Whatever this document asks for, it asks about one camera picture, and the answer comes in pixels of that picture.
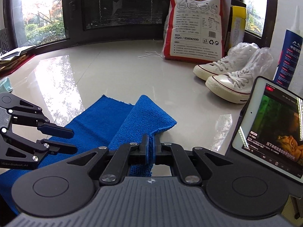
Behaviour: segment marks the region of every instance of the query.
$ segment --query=silver bolt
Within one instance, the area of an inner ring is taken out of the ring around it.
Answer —
[[[106,175],[104,175],[104,176],[102,176],[101,177],[101,180],[103,181],[103,182],[113,182],[113,181],[115,181],[117,178],[116,178],[116,176],[115,175],[112,175],[112,174],[106,174]]]
[[[198,183],[198,182],[200,181],[200,178],[197,177],[197,176],[187,176],[187,177],[185,178],[185,181],[186,181],[187,183]]]

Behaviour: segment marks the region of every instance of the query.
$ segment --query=white tablet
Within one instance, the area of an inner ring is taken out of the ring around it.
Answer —
[[[303,101],[257,78],[232,146],[303,183]]]

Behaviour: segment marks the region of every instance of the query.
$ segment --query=floor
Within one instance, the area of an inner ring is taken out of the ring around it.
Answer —
[[[163,42],[124,41],[92,44],[38,55],[10,75],[13,94],[43,108],[51,122],[65,126],[102,95],[135,104],[149,96],[178,124],[161,136],[184,149],[195,146],[225,154],[243,105],[227,102],[193,74],[193,63],[146,55]],[[33,127],[13,126],[32,141],[47,138]],[[170,175],[167,166],[154,176]],[[291,214],[286,210],[287,218]]]

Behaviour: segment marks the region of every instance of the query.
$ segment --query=white string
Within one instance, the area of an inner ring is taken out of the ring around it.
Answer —
[[[164,59],[163,54],[158,54],[156,51],[153,51],[153,52],[145,51],[145,53],[149,53],[149,54],[138,56],[138,58],[143,58],[143,57],[148,57],[148,56],[152,56],[152,55],[157,55],[157,56],[160,56],[162,59]]]

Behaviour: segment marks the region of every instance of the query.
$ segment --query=pet food bag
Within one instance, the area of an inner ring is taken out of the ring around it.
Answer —
[[[199,64],[220,60],[221,18],[221,0],[170,0],[164,57]]]

